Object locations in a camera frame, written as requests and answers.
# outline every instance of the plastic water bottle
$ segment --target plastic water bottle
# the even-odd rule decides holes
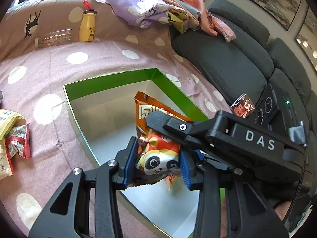
[[[72,32],[71,28],[50,32],[43,40],[35,39],[35,47],[45,48],[70,43]]]

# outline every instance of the red snack wrapper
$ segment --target red snack wrapper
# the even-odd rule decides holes
[[[232,105],[231,109],[236,116],[246,118],[250,115],[255,106],[247,94],[242,94]]]
[[[10,158],[18,154],[20,157],[30,159],[30,141],[29,141],[30,124],[12,127],[6,137],[6,146]]]
[[[161,111],[183,121],[193,122],[192,119],[175,112],[142,92],[138,92],[134,100],[136,103],[139,156],[131,186],[155,184],[168,174],[181,176],[179,167],[180,145],[149,129],[146,125],[146,118],[151,112]]]
[[[169,174],[166,178],[165,181],[168,185],[168,190],[170,190],[172,188],[173,183],[175,182],[175,180],[178,178],[179,176],[174,176]]]

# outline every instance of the gray sofa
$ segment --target gray sofa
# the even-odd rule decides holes
[[[313,197],[317,188],[317,96],[304,67],[279,38],[266,50],[269,31],[236,5],[215,0],[208,10],[230,26],[237,38],[227,44],[221,35],[189,30],[172,35],[173,49],[190,60],[229,104],[242,93],[256,103],[267,83],[289,93],[298,121],[306,123],[308,160],[314,176],[309,194]]]

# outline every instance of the bed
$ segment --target bed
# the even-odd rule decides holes
[[[70,124],[63,85],[158,68],[209,118],[217,110],[230,111],[223,96],[173,51],[167,25],[133,27],[115,16],[104,0],[88,0],[97,11],[95,40],[78,42],[83,1],[32,0],[8,12],[0,23],[1,108],[19,112],[30,122],[31,143],[31,159],[15,156],[14,175],[0,181],[5,187],[0,200],[25,235],[73,168],[93,168]],[[37,38],[67,28],[73,30],[71,43],[35,49]],[[125,237],[157,237],[122,204],[119,211]]]

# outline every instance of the open cardboard box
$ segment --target open cardboard box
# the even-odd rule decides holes
[[[64,86],[69,118],[88,158],[99,167],[137,136],[134,96],[142,91],[195,121],[208,118],[158,69],[98,76]],[[118,192],[119,201],[160,237],[186,238],[195,225],[198,191],[178,178]]]

